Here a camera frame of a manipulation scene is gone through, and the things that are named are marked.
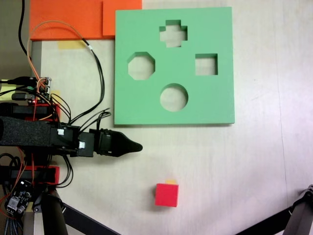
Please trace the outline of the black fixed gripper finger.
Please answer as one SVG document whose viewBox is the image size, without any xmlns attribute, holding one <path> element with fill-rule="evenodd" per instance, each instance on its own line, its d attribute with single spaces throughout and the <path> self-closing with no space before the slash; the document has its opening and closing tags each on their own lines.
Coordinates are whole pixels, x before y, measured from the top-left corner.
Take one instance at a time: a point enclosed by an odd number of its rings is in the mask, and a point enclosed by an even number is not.
<svg viewBox="0 0 313 235">
<path fill-rule="evenodd" d="M 143 146 L 132 141 L 121 132 L 112 133 L 112 156 L 120 157 L 122 155 L 134 152 L 140 152 Z"/>
</svg>

